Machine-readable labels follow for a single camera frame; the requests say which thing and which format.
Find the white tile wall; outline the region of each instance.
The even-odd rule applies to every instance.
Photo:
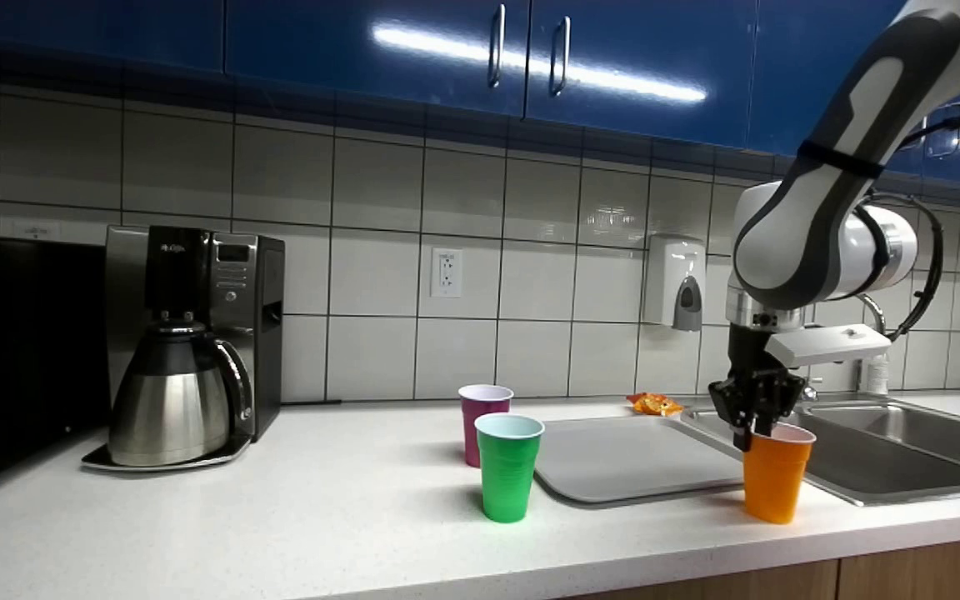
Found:
[[[111,222],[187,222],[286,239],[289,400],[450,400],[464,381],[521,398],[703,394],[731,367],[731,225],[758,182],[709,169],[0,89],[0,238],[104,244]],[[960,385],[951,195],[941,220],[948,278],[886,355],[897,391]],[[641,324],[646,233],[706,239],[703,331]],[[435,297],[435,248],[460,250],[460,297]],[[925,285],[925,257],[875,292],[886,328]],[[860,303],[808,312],[871,320]],[[825,391],[855,384],[855,362],[810,374]]]

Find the orange cup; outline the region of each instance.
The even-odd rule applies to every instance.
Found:
[[[745,457],[748,513],[767,523],[789,523],[818,438],[776,424],[769,438],[755,432]]]

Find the orange object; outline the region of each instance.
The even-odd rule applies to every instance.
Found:
[[[755,432],[745,457],[745,505],[767,523],[789,523],[818,438],[795,424],[776,424],[769,438]]]
[[[683,405],[666,394],[631,394],[626,400],[635,413],[656,413],[656,417],[683,413]]]

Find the lower cabinet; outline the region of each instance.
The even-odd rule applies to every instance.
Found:
[[[591,600],[960,600],[960,544],[594,593]]]

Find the kitchen counter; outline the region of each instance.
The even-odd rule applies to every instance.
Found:
[[[904,400],[960,413],[960,394]],[[524,523],[490,523],[456,404],[286,405],[241,459],[170,478],[80,470],[101,444],[0,479],[5,600],[566,597],[960,541],[960,495],[850,505],[818,487],[789,525],[745,518],[739,491],[584,509],[543,487]]]

